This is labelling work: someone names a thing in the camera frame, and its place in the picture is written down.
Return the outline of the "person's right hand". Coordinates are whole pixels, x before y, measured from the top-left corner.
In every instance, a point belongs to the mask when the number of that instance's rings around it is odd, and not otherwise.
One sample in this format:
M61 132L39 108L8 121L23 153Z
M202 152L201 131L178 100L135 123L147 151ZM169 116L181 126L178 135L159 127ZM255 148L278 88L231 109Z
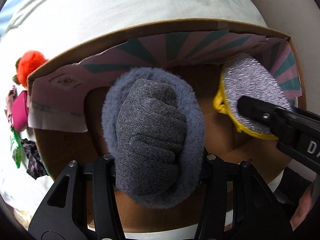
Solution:
M312 193L314 184L315 181L313 181L303 193L299 200L298 207L290 219L290 224L293 231L300 226L302 221L306 219L307 215L312 209Z

